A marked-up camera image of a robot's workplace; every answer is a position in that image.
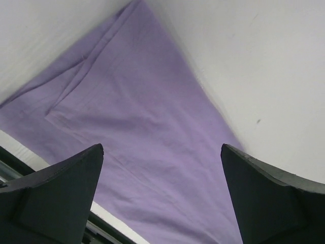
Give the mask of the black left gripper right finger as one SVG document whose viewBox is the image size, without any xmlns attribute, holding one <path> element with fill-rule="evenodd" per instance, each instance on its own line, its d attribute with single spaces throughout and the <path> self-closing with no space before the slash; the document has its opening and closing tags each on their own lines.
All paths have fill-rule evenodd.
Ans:
<svg viewBox="0 0 325 244">
<path fill-rule="evenodd" d="M 324 243 L 324 184 L 228 144 L 221 161 L 243 243 Z"/>
</svg>

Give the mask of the purple t shirt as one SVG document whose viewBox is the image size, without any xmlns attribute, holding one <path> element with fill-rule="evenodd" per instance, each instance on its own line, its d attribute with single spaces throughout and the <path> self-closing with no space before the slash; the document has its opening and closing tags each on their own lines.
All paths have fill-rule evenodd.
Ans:
<svg viewBox="0 0 325 244">
<path fill-rule="evenodd" d="M 149 243 L 241 243 L 220 151 L 239 145 L 144 1 L 1 104 L 1 130 L 49 164 L 100 143 L 94 200 Z"/>
</svg>

